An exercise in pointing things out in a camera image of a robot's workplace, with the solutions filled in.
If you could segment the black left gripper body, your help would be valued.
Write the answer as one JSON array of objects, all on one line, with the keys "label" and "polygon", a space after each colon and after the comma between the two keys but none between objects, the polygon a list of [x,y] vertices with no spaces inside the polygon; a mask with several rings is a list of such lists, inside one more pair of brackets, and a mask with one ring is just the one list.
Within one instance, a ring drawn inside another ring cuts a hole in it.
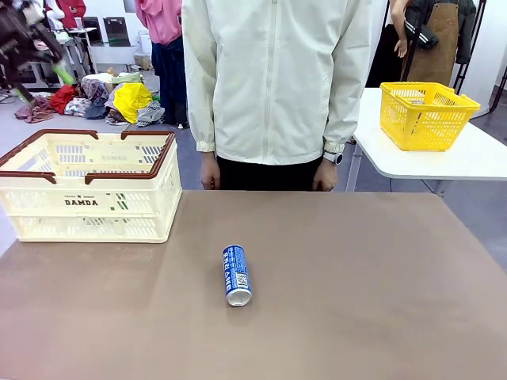
[{"label": "black left gripper body", "polygon": [[20,67],[36,60],[32,32],[22,10],[12,3],[1,4],[1,64],[4,67]]}]

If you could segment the person's right hand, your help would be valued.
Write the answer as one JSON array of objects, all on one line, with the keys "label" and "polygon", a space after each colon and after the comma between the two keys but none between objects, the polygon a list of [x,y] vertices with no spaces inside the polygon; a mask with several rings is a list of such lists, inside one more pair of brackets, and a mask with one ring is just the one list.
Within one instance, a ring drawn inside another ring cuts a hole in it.
[{"label": "person's right hand", "polygon": [[220,170],[216,160],[202,161],[200,179],[204,190],[220,190]]}]

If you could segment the person's left hand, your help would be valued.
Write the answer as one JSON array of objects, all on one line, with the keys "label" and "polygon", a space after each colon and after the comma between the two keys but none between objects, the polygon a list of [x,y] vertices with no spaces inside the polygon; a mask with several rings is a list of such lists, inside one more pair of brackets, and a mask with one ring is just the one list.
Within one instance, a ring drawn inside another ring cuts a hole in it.
[{"label": "person's left hand", "polygon": [[313,190],[316,192],[331,192],[337,184],[337,166],[323,159],[313,180]]}]

